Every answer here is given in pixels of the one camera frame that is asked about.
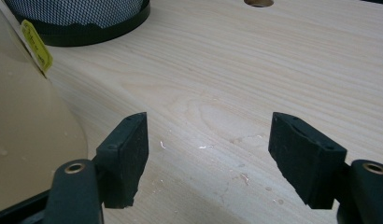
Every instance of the yellow label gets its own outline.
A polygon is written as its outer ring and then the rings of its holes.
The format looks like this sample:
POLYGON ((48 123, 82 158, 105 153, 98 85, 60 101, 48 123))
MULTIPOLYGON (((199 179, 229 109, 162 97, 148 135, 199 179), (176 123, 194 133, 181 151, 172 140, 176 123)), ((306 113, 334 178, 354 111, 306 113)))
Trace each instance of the yellow label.
POLYGON ((46 73, 52 65, 52 56, 44 45, 42 39, 37 33, 34 25, 25 20, 21 23, 21 30, 29 48, 35 55, 35 59, 40 65, 40 69, 46 73))

